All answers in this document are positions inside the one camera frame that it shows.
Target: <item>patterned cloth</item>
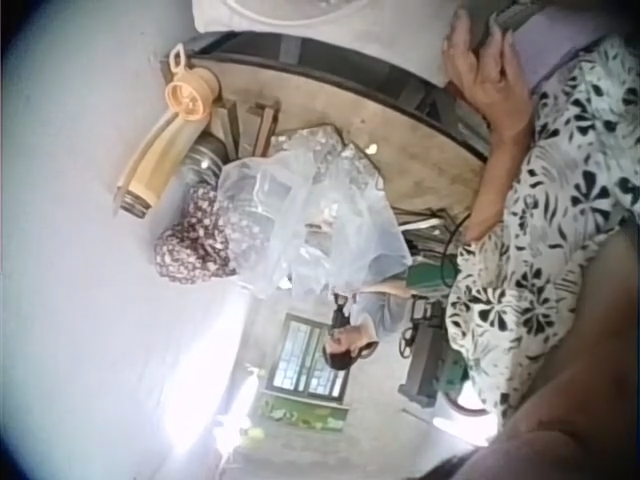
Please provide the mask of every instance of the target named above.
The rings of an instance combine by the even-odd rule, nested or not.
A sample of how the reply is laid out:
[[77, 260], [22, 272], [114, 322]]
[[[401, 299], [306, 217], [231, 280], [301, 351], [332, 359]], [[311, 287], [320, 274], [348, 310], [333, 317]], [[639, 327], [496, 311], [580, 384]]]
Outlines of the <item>patterned cloth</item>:
[[229, 240], [214, 214], [216, 188], [194, 185], [183, 218], [160, 235], [155, 246], [158, 274], [171, 282], [192, 285], [236, 274], [229, 259]]
[[639, 73], [610, 37], [543, 84], [503, 222], [459, 252], [449, 338], [503, 420], [571, 329], [590, 259], [625, 214], [640, 220]]

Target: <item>woman's hand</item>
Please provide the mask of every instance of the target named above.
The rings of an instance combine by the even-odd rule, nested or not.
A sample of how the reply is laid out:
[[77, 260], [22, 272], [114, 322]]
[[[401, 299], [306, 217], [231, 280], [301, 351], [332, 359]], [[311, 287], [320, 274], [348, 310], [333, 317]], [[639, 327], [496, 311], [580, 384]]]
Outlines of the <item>woman's hand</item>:
[[513, 47], [513, 35], [503, 35], [493, 24], [479, 55], [471, 51], [470, 43], [471, 21], [466, 11], [459, 10], [443, 45], [449, 78], [489, 122], [492, 143], [530, 138], [533, 101]]

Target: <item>window frame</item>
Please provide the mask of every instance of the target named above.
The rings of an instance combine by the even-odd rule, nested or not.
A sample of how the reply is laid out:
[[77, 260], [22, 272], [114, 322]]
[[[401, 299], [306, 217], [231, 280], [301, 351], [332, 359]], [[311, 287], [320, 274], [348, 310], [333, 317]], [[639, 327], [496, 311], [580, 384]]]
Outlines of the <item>window frame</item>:
[[[310, 320], [308, 318], [304, 318], [301, 317], [299, 315], [295, 315], [293, 313], [287, 313], [284, 321], [282, 322], [282, 328], [280, 330], [280, 338], [278, 341], [278, 354], [276, 355], [275, 359], [273, 360], [272, 364], [271, 364], [271, 368], [269, 369], [269, 376], [267, 377], [267, 390], [277, 393], [277, 394], [281, 394], [281, 395], [286, 395], [289, 397], [295, 397], [295, 398], [299, 398], [300, 400], [314, 400], [314, 401], [322, 401], [322, 402], [327, 402], [327, 403], [334, 403], [334, 404], [338, 404], [338, 405], [342, 405], [344, 402], [344, 397], [347, 391], [347, 385], [349, 383], [349, 374], [350, 374], [350, 369], [344, 372], [344, 377], [342, 379], [342, 384], [340, 385], [340, 393], [337, 396], [332, 396], [332, 395], [324, 395], [324, 394], [319, 394], [319, 393], [314, 393], [314, 392], [310, 392], [309, 391], [309, 386], [311, 384], [311, 380], [313, 378], [312, 375], [308, 375], [306, 382], [305, 382], [305, 386], [304, 389], [302, 391], [297, 391], [297, 390], [287, 390], [285, 388], [281, 388], [281, 387], [277, 387], [274, 385], [274, 380], [278, 371], [278, 365], [280, 364], [280, 361], [282, 359], [282, 354], [284, 352], [284, 347], [286, 345], [287, 342], [287, 337], [289, 335], [289, 329], [290, 329], [290, 325], [292, 323], [298, 323], [298, 324], [302, 324], [302, 325], [306, 325], [308, 327], [314, 328], [314, 329], [318, 329], [320, 330], [320, 334], [316, 340], [316, 345], [315, 345], [315, 349], [318, 348], [318, 342], [321, 342], [323, 337], [326, 335], [326, 332], [329, 330], [329, 328], [331, 328], [330, 325], [326, 324], [326, 323], [321, 323], [321, 322], [317, 322], [314, 320]], [[306, 358], [306, 356], [309, 353], [309, 349], [312, 347], [311, 346], [311, 342], [313, 340], [313, 335], [309, 335], [309, 337], [306, 340], [306, 344], [303, 350], [303, 362], [304, 362], [304, 358]], [[316, 357], [314, 356], [312, 363], [309, 367], [309, 372], [313, 372], [314, 371], [314, 366], [316, 365]], [[298, 385], [298, 383], [300, 382], [300, 378], [303, 374], [303, 369], [300, 368], [298, 371], [298, 374], [296, 376], [296, 381], [295, 381], [295, 385]], [[335, 388], [335, 382], [337, 381], [337, 375], [336, 377], [333, 379], [333, 382], [331, 384], [331, 388], [329, 389], [330, 392], [333, 392], [334, 388]]]

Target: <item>white wall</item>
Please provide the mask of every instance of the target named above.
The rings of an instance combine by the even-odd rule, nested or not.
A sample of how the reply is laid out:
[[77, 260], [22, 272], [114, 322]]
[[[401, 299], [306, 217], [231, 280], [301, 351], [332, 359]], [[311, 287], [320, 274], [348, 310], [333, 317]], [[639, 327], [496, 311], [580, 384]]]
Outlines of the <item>white wall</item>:
[[158, 59], [195, 34], [190, 7], [52, 1], [3, 58], [2, 428], [35, 480], [204, 475], [170, 455], [165, 387], [202, 338], [215, 361], [188, 387], [223, 381], [249, 300], [156, 276], [151, 246], [179, 195], [146, 221], [111, 216], [164, 109]]

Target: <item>table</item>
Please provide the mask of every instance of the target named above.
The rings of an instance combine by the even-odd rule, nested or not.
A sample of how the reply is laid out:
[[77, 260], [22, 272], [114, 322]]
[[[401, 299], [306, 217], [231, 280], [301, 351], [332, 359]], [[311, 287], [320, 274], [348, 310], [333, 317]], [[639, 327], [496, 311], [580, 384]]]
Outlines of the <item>table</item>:
[[[237, 35], [234, 35], [234, 41], [237, 41]], [[255, 42], [264, 44], [274, 36], [252, 35]], [[325, 55], [329, 60], [325, 63], [332, 64], [331, 59], [343, 54], [341, 50], [344, 49], [340, 47], [313, 40], [305, 42], [305, 48], [315, 49], [316, 64], [315, 59], [319, 56]], [[345, 79], [348, 75], [336, 74], [335, 65], [331, 66], [333, 71], [327, 73], [326, 69], [323, 71], [304, 62], [282, 61], [279, 51], [256, 55], [251, 48], [246, 53], [245, 48], [237, 53], [239, 50], [225, 48], [225, 42], [219, 39], [209, 45], [203, 46], [200, 42], [197, 48], [190, 48], [189, 45], [195, 44], [198, 42], [187, 42], [192, 67], [208, 68], [218, 76], [224, 97], [238, 103], [241, 125], [242, 112], [249, 106], [277, 100], [281, 105], [278, 130], [330, 123], [346, 140], [355, 142], [362, 149], [375, 146], [377, 152], [370, 158], [380, 169], [393, 207], [420, 211], [445, 209], [456, 219], [469, 211], [484, 157], [445, 131], [416, 105], [402, 105], [380, 88], [365, 86], [364, 81]], [[348, 59], [345, 62], [354, 65], [360, 60], [355, 61], [353, 57], [366, 57], [355, 52], [349, 52], [349, 55], [344, 57]], [[384, 64], [370, 57], [365, 60]], [[171, 76], [166, 59], [161, 67], [168, 82]], [[411, 73], [396, 70], [391, 72], [392, 78], [405, 83], [407, 78], [413, 79]]]

